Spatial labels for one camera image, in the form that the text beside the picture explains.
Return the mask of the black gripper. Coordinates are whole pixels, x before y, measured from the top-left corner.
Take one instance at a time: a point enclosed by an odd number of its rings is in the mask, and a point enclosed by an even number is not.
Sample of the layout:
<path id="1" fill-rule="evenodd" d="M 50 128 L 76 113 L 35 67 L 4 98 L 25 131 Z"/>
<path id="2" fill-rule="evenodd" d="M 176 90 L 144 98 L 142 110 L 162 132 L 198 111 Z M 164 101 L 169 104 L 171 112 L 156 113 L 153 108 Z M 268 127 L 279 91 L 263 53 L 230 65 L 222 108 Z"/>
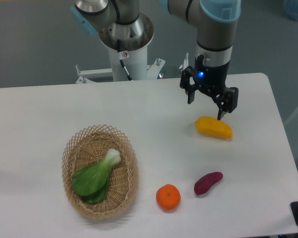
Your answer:
<path id="1" fill-rule="evenodd" d="M 217 120 L 221 120 L 225 114 L 232 113 L 238 104 L 239 89 L 226 87 L 229 61 L 220 66 L 207 66 L 204 55 L 195 59 L 195 66 L 186 67 L 181 74 L 180 88 L 185 90 L 187 103 L 191 104 L 195 99 L 195 91 L 211 97 L 218 107 Z"/>

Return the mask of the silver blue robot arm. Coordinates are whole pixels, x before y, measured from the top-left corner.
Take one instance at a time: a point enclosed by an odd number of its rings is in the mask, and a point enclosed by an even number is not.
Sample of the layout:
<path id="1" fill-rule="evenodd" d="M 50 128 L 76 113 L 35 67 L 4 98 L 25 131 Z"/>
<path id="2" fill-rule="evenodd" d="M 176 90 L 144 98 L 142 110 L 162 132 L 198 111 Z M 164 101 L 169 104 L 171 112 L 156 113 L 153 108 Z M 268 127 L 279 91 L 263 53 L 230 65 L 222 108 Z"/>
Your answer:
<path id="1" fill-rule="evenodd" d="M 162 0 L 171 15 L 197 29 L 193 66 L 184 65 L 180 87 L 187 102 L 196 91 L 212 98 L 218 119 L 237 107 L 238 89 L 225 84 L 232 46 L 240 17 L 238 0 Z M 88 34 L 98 34 L 110 54 L 113 79 L 148 79 L 147 46 L 153 39 L 151 20 L 140 12 L 137 0 L 77 0 L 73 18 Z"/>

